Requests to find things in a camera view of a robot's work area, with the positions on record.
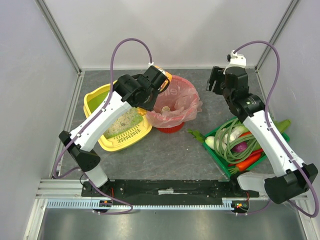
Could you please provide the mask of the orange litter scoop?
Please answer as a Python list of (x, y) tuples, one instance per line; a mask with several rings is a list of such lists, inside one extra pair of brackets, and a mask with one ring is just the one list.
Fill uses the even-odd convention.
[[(161, 67), (157, 66), (157, 65), (153, 65), (153, 64), (149, 64), (150, 66), (155, 67), (157, 70), (159, 70), (165, 77), (166, 79), (164, 80), (164, 82), (161, 84), (161, 86), (159, 87), (158, 90), (158, 94), (162, 94), (163, 92), (165, 92), (167, 90), (167, 88), (169, 87), (171, 81), (172, 81), (172, 75), (170, 73), (168, 73), (167, 71), (165, 71), (164, 69), (162, 69)], [(137, 112), (139, 115), (144, 116), (147, 114), (147, 110), (143, 109), (141, 107), (139, 107), (137, 109)]]

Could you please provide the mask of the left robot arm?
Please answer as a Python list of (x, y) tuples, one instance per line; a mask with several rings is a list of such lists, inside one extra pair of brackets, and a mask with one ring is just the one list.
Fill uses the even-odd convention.
[(107, 129), (132, 108), (152, 111), (162, 88), (170, 83), (168, 73), (151, 65), (143, 74), (118, 78), (99, 107), (71, 132), (62, 131), (59, 139), (87, 178), (101, 187), (108, 181), (101, 158), (93, 150)]

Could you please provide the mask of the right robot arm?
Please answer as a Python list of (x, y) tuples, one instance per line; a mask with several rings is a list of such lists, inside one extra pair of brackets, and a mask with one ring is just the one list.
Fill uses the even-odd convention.
[(236, 174), (242, 190), (265, 193), (281, 204), (312, 188), (317, 167), (306, 164), (291, 149), (265, 111), (263, 101), (249, 92), (248, 74), (243, 67), (213, 67), (206, 89), (224, 97), (231, 113), (253, 134), (271, 163), (274, 176), (250, 171)]

